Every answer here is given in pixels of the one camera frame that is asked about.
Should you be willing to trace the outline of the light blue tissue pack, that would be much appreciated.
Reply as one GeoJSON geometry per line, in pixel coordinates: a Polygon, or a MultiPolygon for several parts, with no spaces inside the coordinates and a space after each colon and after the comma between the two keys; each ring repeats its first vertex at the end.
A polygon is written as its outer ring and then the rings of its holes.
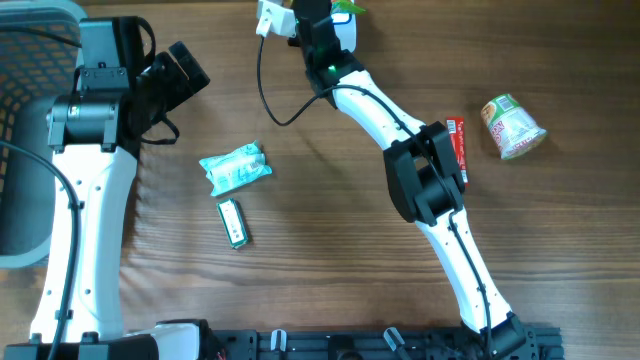
{"type": "Polygon", "coordinates": [[[258,140],[243,145],[231,153],[199,161],[213,188],[212,197],[232,192],[259,178],[272,174],[258,140]]]}

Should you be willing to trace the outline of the green white gum box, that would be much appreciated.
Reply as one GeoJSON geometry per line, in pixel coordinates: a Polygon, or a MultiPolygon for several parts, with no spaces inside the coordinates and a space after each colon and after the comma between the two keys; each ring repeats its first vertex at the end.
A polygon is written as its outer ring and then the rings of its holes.
{"type": "Polygon", "coordinates": [[[226,199],[217,204],[223,227],[232,249],[239,249],[249,242],[245,221],[237,202],[226,199]]]}

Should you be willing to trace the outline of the red stick packet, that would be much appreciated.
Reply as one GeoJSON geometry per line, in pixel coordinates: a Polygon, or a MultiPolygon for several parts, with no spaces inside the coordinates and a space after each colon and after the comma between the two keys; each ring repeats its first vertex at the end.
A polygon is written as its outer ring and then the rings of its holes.
{"type": "Polygon", "coordinates": [[[463,117],[448,117],[446,119],[449,136],[456,154],[456,159],[461,170],[462,180],[468,185],[467,162],[465,151],[465,131],[463,117]]]}

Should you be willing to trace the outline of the instant noodle cup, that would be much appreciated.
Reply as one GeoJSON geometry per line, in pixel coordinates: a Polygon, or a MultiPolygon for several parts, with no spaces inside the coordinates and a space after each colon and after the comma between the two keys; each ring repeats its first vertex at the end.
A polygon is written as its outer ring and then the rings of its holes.
{"type": "Polygon", "coordinates": [[[547,136],[547,131],[508,93],[486,103],[480,115],[502,160],[525,154],[547,136]]]}

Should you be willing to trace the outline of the green snack bag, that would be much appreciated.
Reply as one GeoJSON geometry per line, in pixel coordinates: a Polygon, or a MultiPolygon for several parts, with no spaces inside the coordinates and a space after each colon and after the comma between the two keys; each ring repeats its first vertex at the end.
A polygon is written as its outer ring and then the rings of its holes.
{"type": "Polygon", "coordinates": [[[355,4],[354,0],[331,0],[332,14],[362,14],[366,10],[355,4]]]}

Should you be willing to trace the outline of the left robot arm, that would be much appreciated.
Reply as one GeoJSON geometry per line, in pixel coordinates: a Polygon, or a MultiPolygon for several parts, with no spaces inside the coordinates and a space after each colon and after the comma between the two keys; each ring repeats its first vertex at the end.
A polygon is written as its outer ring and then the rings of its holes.
{"type": "Polygon", "coordinates": [[[8,359],[207,359],[217,343],[204,320],[162,321],[126,333],[119,271],[124,218],[146,133],[207,86],[182,43],[158,52],[137,16],[79,23],[72,90],[46,116],[55,177],[45,286],[26,342],[8,359]]]}

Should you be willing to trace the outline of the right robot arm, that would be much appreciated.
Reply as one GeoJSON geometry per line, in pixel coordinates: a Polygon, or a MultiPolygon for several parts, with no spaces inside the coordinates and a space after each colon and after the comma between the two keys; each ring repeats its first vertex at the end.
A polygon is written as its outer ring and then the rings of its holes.
{"type": "Polygon", "coordinates": [[[295,1],[296,38],[316,97],[355,120],[383,154],[395,209],[424,234],[456,297],[467,332],[462,353],[475,359],[539,359],[534,329],[521,323],[476,247],[465,183],[447,127],[413,118],[342,47],[328,1],[295,1]]]}

